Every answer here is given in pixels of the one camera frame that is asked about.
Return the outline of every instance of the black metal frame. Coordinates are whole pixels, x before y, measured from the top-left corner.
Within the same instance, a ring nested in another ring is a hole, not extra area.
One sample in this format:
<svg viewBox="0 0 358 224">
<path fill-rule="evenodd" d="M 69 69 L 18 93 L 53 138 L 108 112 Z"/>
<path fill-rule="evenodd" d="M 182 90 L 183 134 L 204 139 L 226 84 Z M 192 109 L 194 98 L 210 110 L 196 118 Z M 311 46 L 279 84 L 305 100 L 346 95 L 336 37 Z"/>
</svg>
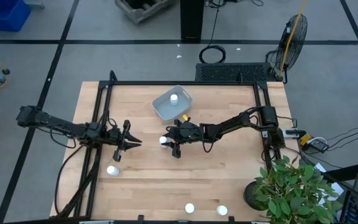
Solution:
<svg viewBox="0 0 358 224">
<path fill-rule="evenodd" d="M 102 94 L 105 88 L 107 88 L 107 95 L 104 102 L 104 109 L 103 111 L 109 110 L 111 95 L 112 95 L 112 88 L 114 85 L 233 85 L 233 86 L 252 86 L 254 89 L 254 95 L 255 95 L 255 104 L 256 106 L 262 106 L 262 102 L 260 100 L 259 90 L 262 90 L 262 93 L 264 95 L 265 105 L 271 106 L 270 104 L 270 98 L 269 93 L 267 89 L 267 83 L 266 82 L 243 82 L 240 78 L 238 82 L 195 82 L 195 81 L 117 81 L 117 78 L 115 75 L 112 76 L 112 80 L 110 81 L 99 81 L 98 86 L 98 92 L 96 94 L 96 102 L 94 105 L 93 110 L 93 116 L 92 116 L 92 122 L 97 122 L 98 115 L 99 115 L 99 109 L 101 107 L 101 99 Z M 102 123 L 105 123 L 106 117 L 103 117 Z M 272 168 L 272 157 L 270 156 L 270 148 L 268 147 L 268 139 L 263 137 L 263 134 L 261 133 L 262 137 L 262 144 L 264 147 L 264 156 L 266 160 L 266 166 L 267 169 L 270 170 Z M 91 154 L 92 151 L 96 150 L 96 154 L 94 157 L 94 162 L 92 165 L 91 170 L 88 172 L 90 162 L 91 162 Z M 51 217 L 48 220 L 34 220 L 34 221 L 26 221 L 26 222 L 16 222 L 16 224 L 33 224 L 33 223 L 78 223 L 79 221 L 90 221 L 91 214 L 92 214 L 92 208 L 93 208 L 93 201 L 94 201 L 94 194 L 96 190 L 96 183 L 98 179 L 98 171 L 99 171 L 99 163 L 102 153 L 102 147 L 97 148 L 86 148 L 85 157 L 84 157 L 84 163 L 83 168 L 81 171 L 81 178 L 80 178 L 80 187 L 77 190 L 77 192 L 74 194 L 73 198 L 70 200 L 71 202 L 77 202 L 75 204 L 73 217 L 68 218 L 67 216 L 70 214 L 71 210 L 68 211 L 64 216 L 62 217 Z M 281 158 L 280 150 L 275 150 L 274 157 Z M 89 188 L 89 197 L 88 202 L 86 206 L 85 216 L 80 216 L 81 213 L 81 206 L 82 206 L 82 195 L 87 186 L 90 184 Z M 139 223 L 141 220 L 142 223 L 174 223 L 174 222 L 180 222 L 180 221 L 143 221 L 143 216 L 139 215 L 138 220 L 115 220 L 115 223 Z M 235 222 L 234 217 L 229 217 L 229 222 L 233 222 L 236 224 L 239 223 L 250 223 L 250 222 Z M 227 222 L 191 222 L 188 223 L 227 223 Z"/>
</svg>

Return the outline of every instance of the black plant pot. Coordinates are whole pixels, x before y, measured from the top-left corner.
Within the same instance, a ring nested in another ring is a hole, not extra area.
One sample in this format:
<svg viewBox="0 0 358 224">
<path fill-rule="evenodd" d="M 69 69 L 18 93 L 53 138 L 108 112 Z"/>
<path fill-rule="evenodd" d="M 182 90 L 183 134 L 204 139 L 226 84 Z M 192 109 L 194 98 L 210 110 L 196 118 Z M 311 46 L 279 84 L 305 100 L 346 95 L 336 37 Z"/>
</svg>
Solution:
<svg viewBox="0 0 358 224">
<path fill-rule="evenodd" d="M 247 185 L 246 189 L 244 190 L 243 198 L 251 208 L 258 210 L 258 211 L 263 211 L 265 209 L 260 208 L 255 203 L 256 195 L 254 195 L 254 193 L 252 193 L 252 190 L 254 189 L 255 186 L 256 186 L 256 181 L 253 181 L 249 185 Z"/>
</svg>

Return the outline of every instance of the white plastic cup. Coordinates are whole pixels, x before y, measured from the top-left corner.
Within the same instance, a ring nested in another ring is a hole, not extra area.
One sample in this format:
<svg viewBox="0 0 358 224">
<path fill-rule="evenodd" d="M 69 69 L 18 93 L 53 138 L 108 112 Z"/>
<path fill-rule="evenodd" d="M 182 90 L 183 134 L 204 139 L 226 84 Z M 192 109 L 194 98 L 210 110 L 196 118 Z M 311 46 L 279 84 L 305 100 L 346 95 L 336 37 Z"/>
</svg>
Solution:
<svg viewBox="0 0 358 224">
<path fill-rule="evenodd" d="M 160 137 L 160 146 L 161 148 L 165 149 L 167 146 L 163 146 L 162 143 L 167 143 L 167 137 L 161 136 Z"/>
<path fill-rule="evenodd" d="M 192 204 L 192 203 L 188 203 L 188 204 L 186 204 L 186 206 L 185 206 L 185 211 L 186 211 L 186 213 L 187 214 L 191 214 L 191 213 L 193 213 L 194 212 L 194 205 Z"/>
<path fill-rule="evenodd" d="M 178 95 L 172 94 L 171 95 L 171 105 L 176 106 L 178 104 Z"/>
<path fill-rule="evenodd" d="M 227 208 L 224 205 L 220 205 L 216 208 L 216 211 L 218 212 L 219 215 L 224 216 L 227 215 Z"/>
<path fill-rule="evenodd" d="M 109 166 L 107 167 L 107 173 L 112 175 L 113 177 L 116 177 L 119 174 L 119 169 L 114 166 Z"/>
</svg>

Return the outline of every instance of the concrete floor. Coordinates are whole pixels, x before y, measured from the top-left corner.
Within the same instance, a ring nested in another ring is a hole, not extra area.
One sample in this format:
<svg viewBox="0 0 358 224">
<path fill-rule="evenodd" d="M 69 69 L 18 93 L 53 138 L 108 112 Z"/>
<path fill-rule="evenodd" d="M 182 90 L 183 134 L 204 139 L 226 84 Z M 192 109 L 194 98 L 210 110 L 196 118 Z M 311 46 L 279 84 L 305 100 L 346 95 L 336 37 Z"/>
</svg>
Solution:
<svg viewBox="0 0 358 224">
<path fill-rule="evenodd" d="M 214 39 L 279 40 L 285 23 L 298 13 L 296 0 L 249 0 L 220 9 Z M 358 1 L 347 0 L 358 26 Z M 73 0 L 48 0 L 32 10 L 18 33 L 1 32 L 5 40 L 59 40 Z M 215 9 L 204 10 L 203 39 L 209 39 Z M 307 40 L 357 40 L 340 1 L 308 1 Z M 152 40 L 180 38 L 178 2 L 160 15 L 133 24 L 112 0 L 80 0 L 68 40 Z M 261 62 L 275 45 L 222 45 L 226 62 Z M 119 80 L 194 80 L 198 53 L 204 45 L 119 44 L 63 47 L 44 110 L 73 119 L 81 82 L 105 80 L 113 69 Z M 1 44 L 0 60 L 10 69 L 0 91 L 0 205 L 21 151 L 26 129 L 16 125 L 22 105 L 36 105 L 57 45 Z M 206 60 L 219 53 L 206 52 Z M 285 86 L 299 128 L 330 138 L 358 126 L 358 44 L 305 45 Z M 47 218 L 64 148 L 36 131 L 5 222 Z M 337 151 L 317 154 L 337 166 L 358 164 L 358 141 Z M 327 170 L 334 169 L 323 164 Z"/>
</svg>

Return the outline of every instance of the fan grille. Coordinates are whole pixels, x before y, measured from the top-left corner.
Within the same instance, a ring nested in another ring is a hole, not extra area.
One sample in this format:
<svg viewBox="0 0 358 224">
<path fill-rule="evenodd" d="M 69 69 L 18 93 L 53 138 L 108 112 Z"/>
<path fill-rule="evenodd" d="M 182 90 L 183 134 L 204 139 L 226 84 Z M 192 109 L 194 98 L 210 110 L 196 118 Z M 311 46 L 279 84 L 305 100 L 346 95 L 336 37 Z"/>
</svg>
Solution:
<svg viewBox="0 0 358 224">
<path fill-rule="evenodd" d="M 296 21 L 296 17 L 298 15 L 295 15 L 291 17 L 291 19 L 288 21 L 289 26 L 291 27 L 291 30 L 293 29 Z M 308 20 L 304 15 L 301 14 L 298 24 L 296 26 L 295 32 L 292 36 L 290 46 L 288 48 L 287 57 L 285 59 L 285 64 L 288 66 L 287 70 L 291 69 L 292 66 L 295 64 L 296 60 L 298 59 L 298 56 L 302 50 L 303 43 L 305 42 L 306 37 L 306 31 L 308 30 Z M 278 46 L 278 52 L 276 56 L 276 63 L 275 66 L 277 69 L 281 69 L 281 65 L 283 63 L 284 58 L 284 52 L 285 48 L 287 47 L 287 39 L 289 38 L 289 35 L 286 35 L 286 30 L 284 30 L 282 38 L 280 40 L 280 45 Z"/>
</svg>

